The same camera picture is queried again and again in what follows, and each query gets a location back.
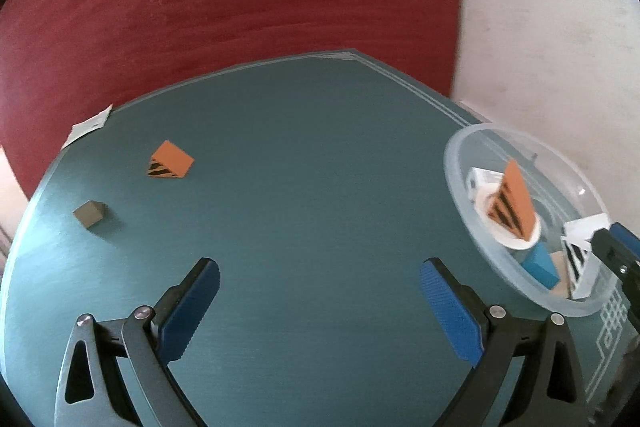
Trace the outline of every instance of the blue block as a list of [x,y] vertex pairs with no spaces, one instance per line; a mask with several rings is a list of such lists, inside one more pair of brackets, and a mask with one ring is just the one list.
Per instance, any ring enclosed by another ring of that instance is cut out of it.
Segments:
[[542,243],[536,243],[535,247],[529,251],[527,258],[522,263],[522,267],[530,276],[549,290],[560,282],[558,270],[556,270],[553,261],[551,261],[551,256],[549,256]]

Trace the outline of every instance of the round table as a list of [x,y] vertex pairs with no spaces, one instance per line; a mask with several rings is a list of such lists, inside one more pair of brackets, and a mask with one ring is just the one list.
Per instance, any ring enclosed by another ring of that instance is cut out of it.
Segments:
[[[170,364],[209,425],[431,425],[470,366],[421,294],[426,258],[487,304],[548,314],[492,271],[451,200],[444,147],[474,122],[353,51],[237,66],[119,108],[31,200],[1,287],[2,375],[36,427],[52,426],[75,318],[126,317],[210,257],[220,292]],[[164,140],[195,158],[185,178],[146,176]],[[72,214],[86,200],[108,206],[89,230]],[[630,336],[625,307],[616,291],[600,314],[568,319],[592,406]]]

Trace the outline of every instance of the orange triangular block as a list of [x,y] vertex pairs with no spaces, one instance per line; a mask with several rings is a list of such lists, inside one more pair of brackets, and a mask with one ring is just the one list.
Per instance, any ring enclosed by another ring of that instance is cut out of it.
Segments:
[[184,178],[192,163],[193,158],[185,151],[165,141],[151,155],[146,174],[154,178]]
[[502,183],[487,215],[516,237],[525,241],[531,239],[536,224],[536,211],[516,160],[509,160],[507,163]]

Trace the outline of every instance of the white block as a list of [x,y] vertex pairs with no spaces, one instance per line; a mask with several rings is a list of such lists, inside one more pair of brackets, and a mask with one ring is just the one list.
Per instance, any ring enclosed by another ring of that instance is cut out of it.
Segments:
[[593,233],[599,229],[607,229],[611,226],[607,214],[595,214],[594,216],[583,217],[567,221],[564,224],[564,235],[567,240],[574,245],[585,247],[585,242],[591,242]]
[[560,242],[567,255],[571,298],[584,299],[591,295],[602,263],[591,253],[590,243],[585,241],[587,248],[581,248],[564,236]]
[[466,193],[468,194],[469,199],[471,201],[475,201],[479,187],[492,183],[500,184],[503,176],[504,174],[501,172],[471,167],[469,174],[466,175]]

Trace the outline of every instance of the clear plastic bowl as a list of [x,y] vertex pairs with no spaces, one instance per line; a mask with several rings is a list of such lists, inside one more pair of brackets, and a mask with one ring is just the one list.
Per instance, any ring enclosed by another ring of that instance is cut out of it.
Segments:
[[504,172],[508,160],[518,162],[534,207],[542,220],[541,241],[549,252],[561,250],[565,222],[607,209],[593,185],[558,151],[539,140],[495,124],[477,124],[454,134],[444,153],[444,169],[451,196],[480,252],[514,289],[543,308],[568,317],[584,317],[602,308],[617,277],[601,264],[591,295],[574,301],[549,293],[498,243],[482,223],[466,190],[471,168]]

